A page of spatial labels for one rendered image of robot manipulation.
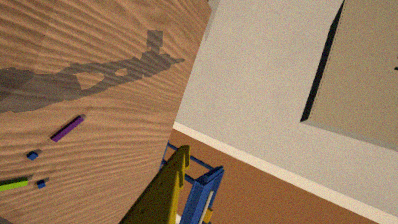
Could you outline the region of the purple rod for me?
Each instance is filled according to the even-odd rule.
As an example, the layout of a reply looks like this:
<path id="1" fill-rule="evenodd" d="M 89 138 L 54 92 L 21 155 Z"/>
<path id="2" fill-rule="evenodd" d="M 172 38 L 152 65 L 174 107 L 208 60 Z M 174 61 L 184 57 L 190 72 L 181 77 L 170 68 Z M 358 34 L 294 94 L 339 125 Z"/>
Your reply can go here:
<path id="1" fill-rule="evenodd" d="M 68 134 L 71 130 L 73 130 L 76 126 L 78 126 L 84 119 L 81 116 L 77 116 L 71 122 L 69 122 L 66 126 L 56 132 L 53 136 L 51 136 L 51 140 L 54 142 L 58 142 L 61 138 L 63 138 L 66 134 Z"/>

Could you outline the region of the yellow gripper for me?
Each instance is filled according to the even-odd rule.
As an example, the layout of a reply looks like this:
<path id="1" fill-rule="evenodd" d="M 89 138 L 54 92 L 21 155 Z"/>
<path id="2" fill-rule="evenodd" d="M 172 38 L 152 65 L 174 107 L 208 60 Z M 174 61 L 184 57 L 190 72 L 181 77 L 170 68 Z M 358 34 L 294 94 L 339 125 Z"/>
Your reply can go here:
<path id="1" fill-rule="evenodd" d="M 118 224 L 175 224 L 190 152 L 190 145 L 179 147 Z"/>

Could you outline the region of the small blue block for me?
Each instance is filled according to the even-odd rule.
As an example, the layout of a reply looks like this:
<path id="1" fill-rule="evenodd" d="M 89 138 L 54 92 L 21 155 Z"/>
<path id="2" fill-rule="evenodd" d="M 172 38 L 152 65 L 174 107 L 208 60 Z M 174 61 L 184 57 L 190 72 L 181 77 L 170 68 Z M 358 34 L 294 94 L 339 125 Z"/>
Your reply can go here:
<path id="1" fill-rule="evenodd" d="M 44 179 L 41 180 L 41 181 L 38 181 L 38 182 L 37 182 L 37 186 L 38 186 L 39 189 L 41 189 L 41 188 L 43 188 L 43 187 L 46 187 L 45 182 L 44 182 Z"/>
<path id="2" fill-rule="evenodd" d="M 34 160 L 34 159 L 36 159 L 38 157 L 38 154 L 37 153 L 35 153 L 34 151 L 31 151 L 30 153 L 28 153 L 27 154 L 27 158 L 28 159 L 30 159 L 30 160 Z"/>

